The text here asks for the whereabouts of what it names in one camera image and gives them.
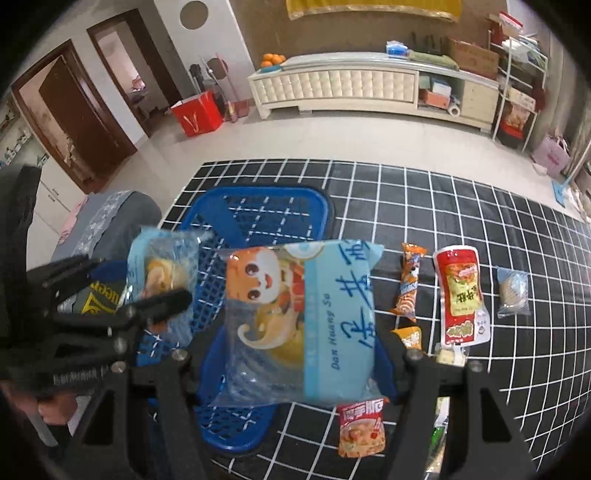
doorway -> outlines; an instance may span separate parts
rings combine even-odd
[[[148,136],[181,99],[137,9],[88,29],[99,57]]]
[[[105,105],[71,40],[12,84],[37,137],[85,193],[98,192],[137,151]]]

pile of oranges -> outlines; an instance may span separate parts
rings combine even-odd
[[[285,55],[277,55],[276,53],[265,53],[262,57],[261,68],[279,65],[285,61]]]

pink gift bag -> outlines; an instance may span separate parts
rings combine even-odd
[[[547,134],[538,145],[538,148],[535,149],[531,158],[538,165],[546,167],[550,177],[558,177],[560,171],[570,161],[569,154],[564,149],[561,139],[557,141]]]

screw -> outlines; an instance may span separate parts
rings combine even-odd
[[[470,360],[468,362],[468,368],[477,374],[484,370],[484,367],[478,360]]]
[[[122,374],[123,372],[125,372],[125,370],[127,370],[127,364],[121,360],[111,365],[111,371],[114,374]]]
[[[127,311],[125,312],[125,316],[130,320],[137,315],[138,311],[135,307],[127,307]]]
[[[183,350],[182,348],[177,348],[176,350],[173,350],[173,353],[172,353],[173,359],[176,360],[177,362],[182,362],[188,356],[189,356],[189,352],[187,352],[186,350]]]
[[[413,362],[418,362],[421,358],[423,358],[423,352],[418,348],[410,348],[407,350],[407,357]]]
[[[127,350],[127,342],[125,341],[125,339],[121,337],[117,337],[115,339],[115,343],[113,346],[115,348],[115,352],[117,353],[125,353],[125,351]]]

red shopping bag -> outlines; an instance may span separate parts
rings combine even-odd
[[[170,109],[188,137],[213,132],[223,123],[210,91],[181,100]]]
[[[531,158],[538,165],[542,165],[548,169],[550,177],[558,177],[560,172],[570,161],[569,154],[562,146],[560,140],[555,140],[548,134],[535,149]]]

